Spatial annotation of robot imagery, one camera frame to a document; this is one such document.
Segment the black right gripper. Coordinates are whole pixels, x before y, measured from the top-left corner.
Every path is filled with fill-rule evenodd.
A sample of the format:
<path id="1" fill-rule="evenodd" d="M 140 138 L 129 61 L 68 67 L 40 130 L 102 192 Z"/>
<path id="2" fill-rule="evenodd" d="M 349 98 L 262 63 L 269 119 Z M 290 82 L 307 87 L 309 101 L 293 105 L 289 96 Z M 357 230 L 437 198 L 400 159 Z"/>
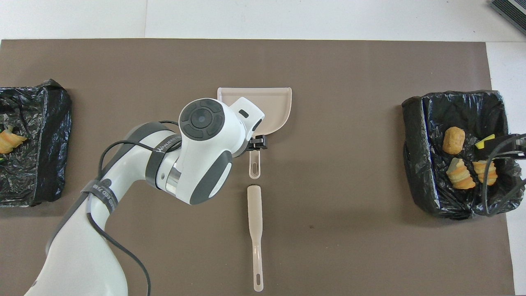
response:
<path id="1" fill-rule="evenodd" d="M 526 135 L 508 134 L 496 137 L 494 134 L 477 142 L 477 160 L 526 158 Z"/>

